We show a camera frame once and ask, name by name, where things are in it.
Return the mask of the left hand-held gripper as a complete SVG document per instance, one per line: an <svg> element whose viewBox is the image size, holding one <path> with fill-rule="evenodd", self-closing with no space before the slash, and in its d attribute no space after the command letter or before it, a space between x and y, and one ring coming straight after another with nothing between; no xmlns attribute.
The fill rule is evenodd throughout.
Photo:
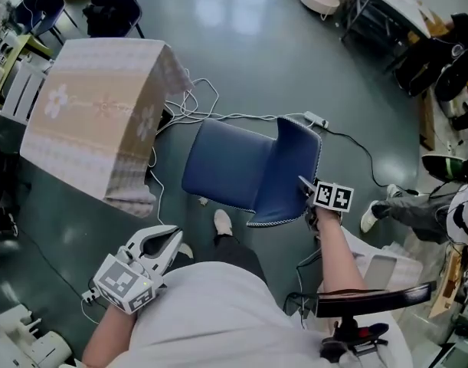
<svg viewBox="0 0 468 368"><path fill-rule="evenodd" d="M182 244L183 231L175 225L138 230L115 255L107 255L93 282L100 294L130 315L166 289L163 274Z"/></svg>

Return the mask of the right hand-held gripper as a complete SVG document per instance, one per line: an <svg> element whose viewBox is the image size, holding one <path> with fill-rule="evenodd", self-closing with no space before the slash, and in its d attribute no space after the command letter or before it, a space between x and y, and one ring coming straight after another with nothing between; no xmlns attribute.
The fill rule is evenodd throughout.
<svg viewBox="0 0 468 368"><path fill-rule="evenodd" d="M299 187L306 197L305 220L314 232L318 231L317 208L332 211L337 214L339 219L344 213L350 211L354 195L353 188L322 181L313 183L303 176L298 176L298 179Z"/></svg>

